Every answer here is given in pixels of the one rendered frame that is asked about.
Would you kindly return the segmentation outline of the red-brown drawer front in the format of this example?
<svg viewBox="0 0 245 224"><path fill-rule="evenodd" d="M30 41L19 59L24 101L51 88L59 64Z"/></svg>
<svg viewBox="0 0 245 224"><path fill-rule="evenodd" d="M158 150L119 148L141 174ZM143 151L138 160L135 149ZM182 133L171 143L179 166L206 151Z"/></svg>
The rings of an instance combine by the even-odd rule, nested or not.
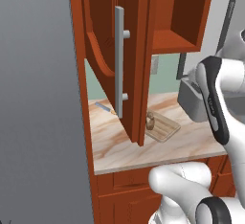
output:
<svg viewBox="0 0 245 224"><path fill-rule="evenodd" d="M113 176L115 188L133 188L148 184L150 168L131 169L117 172Z"/></svg>

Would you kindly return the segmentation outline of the red-brown side panel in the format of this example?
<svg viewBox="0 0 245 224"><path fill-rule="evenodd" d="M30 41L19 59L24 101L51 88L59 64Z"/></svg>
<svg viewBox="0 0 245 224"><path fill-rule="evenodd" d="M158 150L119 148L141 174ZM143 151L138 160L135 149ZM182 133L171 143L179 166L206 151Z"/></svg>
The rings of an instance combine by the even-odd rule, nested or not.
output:
<svg viewBox="0 0 245 224"><path fill-rule="evenodd" d="M76 49L78 84L80 89L80 103L84 127L85 149L88 165L88 176L90 183L90 195L92 200L92 211L94 224L100 224L99 199L97 193L97 178L94 173L94 160L92 152L91 130L88 109L87 84L84 59L86 58L85 40L83 29L82 2L81 0L70 0L73 21L73 36Z"/></svg>

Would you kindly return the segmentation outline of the small brown food item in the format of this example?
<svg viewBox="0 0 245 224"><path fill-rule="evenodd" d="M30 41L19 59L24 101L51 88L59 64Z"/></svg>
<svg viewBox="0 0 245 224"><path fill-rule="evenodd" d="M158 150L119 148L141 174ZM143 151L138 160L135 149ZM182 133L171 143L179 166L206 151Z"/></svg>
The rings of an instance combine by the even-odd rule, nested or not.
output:
<svg viewBox="0 0 245 224"><path fill-rule="evenodd" d="M152 130L155 125L155 118L152 112L148 111L146 113L145 125L147 130Z"/></svg>

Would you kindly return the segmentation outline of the grey wall outlet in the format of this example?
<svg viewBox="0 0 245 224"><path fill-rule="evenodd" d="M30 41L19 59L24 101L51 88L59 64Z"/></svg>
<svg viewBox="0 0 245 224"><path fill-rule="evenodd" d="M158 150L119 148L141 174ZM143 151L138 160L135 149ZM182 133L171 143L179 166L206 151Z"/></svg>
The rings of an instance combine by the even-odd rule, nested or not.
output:
<svg viewBox="0 0 245 224"><path fill-rule="evenodd" d="M151 56L151 75L156 75L158 72L159 55Z"/></svg>

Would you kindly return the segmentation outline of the grey countertop appliance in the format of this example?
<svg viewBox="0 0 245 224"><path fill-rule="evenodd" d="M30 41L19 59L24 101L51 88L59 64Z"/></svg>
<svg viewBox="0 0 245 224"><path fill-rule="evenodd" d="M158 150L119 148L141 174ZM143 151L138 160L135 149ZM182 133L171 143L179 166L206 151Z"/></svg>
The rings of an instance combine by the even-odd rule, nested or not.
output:
<svg viewBox="0 0 245 224"><path fill-rule="evenodd" d="M177 101L192 121L202 123L208 120L201 90L195 79L195 69L181 78Z"/></svg>

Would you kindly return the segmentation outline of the red-brown base cabinet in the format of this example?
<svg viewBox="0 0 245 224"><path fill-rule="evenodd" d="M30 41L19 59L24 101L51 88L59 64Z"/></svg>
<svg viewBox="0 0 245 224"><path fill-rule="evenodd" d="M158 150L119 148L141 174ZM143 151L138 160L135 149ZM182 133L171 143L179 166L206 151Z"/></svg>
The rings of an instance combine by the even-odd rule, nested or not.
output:
<svg viewBox="0 0 245 224"><path fill-rule="evenodd" d="M234 179L227 155L196 159L196 162L205 163L210 168L210 192L213 195L234 197ZM115 188L115 173L97 176L100 224L148 224L149 218L159 208L161 195L155 193L149 184L133 188Z"/></svg>

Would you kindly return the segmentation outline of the red-brown wall cabinet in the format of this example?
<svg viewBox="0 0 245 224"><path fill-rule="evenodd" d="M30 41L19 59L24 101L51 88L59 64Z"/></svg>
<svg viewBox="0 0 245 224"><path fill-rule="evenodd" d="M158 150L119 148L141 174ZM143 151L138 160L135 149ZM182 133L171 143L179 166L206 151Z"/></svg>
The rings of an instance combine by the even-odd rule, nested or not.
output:
<svg viewBox="0 0 245 224"><path fill-rule="evenodd" d="M211 0L156 0L153 54L197 52Z"/></svg>

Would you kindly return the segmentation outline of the blue-grey knife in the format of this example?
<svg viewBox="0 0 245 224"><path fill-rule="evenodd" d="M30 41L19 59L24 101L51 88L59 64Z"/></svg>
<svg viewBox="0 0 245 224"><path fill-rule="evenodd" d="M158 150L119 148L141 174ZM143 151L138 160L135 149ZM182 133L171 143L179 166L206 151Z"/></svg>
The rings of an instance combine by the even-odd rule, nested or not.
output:
<svg viewBox="0 0 245 224"><path fill-rule="evenodd" d="M95 102L95 105L96 105L97 107L100 107L101 109L103 109L103 110L105 110L105 111L107 111L107 112L109 112L109 113L111 113L111 114L117 116L117 113L116 113L113 109L111 109L111 108L109 108L109 107L103 105L102 103L96 101L96 102Z"/></svg>

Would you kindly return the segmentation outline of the red-brown cabinet door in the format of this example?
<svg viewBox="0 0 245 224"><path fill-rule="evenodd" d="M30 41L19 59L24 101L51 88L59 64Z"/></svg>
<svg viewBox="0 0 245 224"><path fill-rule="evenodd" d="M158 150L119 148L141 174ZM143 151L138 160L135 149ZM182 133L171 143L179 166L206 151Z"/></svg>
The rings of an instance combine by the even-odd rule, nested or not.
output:
<svg viewBox="0 0 245 224"><path fill-rule="evenodd" d="M148 0L82 0L86 58L111 103L115 102L115 8L124 9L124 28L130 37L123 42L121 123L133 143L140 137L143 111L143 77Z"/></svg>

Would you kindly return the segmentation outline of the light wooden cutting board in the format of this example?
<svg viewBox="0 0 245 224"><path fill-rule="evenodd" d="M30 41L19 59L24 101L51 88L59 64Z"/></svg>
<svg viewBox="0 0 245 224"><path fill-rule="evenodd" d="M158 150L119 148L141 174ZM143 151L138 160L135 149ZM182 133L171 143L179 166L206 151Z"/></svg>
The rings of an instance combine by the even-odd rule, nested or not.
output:
<svg viewBox="0 0 245 224"><path fill-rule="evenodd" d="M152 130L147 130L145 126L145 134L155 141L163 143L172 137L181 128L181 125L177 122L152 110L148 111L153 113L155 118L155 125Z"/></svg>

